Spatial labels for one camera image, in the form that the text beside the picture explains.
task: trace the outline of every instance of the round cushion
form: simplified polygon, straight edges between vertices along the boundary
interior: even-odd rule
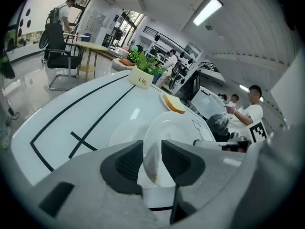
[[[116,58],[113,59],[112,63],[111,63],[111,67],[114,68],[117,71],[125,71],[125,70],[132,70],[132,68],[134,66],[126,66],[125,64],[121,63],[119,61],[120,59]]]

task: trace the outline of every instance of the backpack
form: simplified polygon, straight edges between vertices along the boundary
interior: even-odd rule
[[[67,7],[68,5],[64,5],[60,8],[54,8],[50,11],[48,17],[47,17],[47,22],[46,24],[51,24],[51,23],[56,23],[56,24],[60,24],[60,20],[59,20],[59,11],[61,10],[61,8],[63,7]]]

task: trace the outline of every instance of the black trash bag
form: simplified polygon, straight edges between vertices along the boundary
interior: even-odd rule
[[[213,134],[228,135],[228,124],[230,118],[227,113],[214,114],[207,120],[207,124]]]

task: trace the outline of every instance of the ceiling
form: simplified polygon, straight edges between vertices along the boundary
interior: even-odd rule
[[[229,87],[259,85],[266,100],[264,118],[269,123],[282,122],[284,117],[269,92],[301,46],[298,32],[288,28],[278,0],[220,0],[221,9],[196,26],[194,18],[209,1],[108,0],[181,31],[204,49]]]

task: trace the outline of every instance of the cream-colored pot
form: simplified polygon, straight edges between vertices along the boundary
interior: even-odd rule
[[[153,82],[153,75],[145,73],[135,66],[130,72],[128,80],[133,85],[148,89]]]

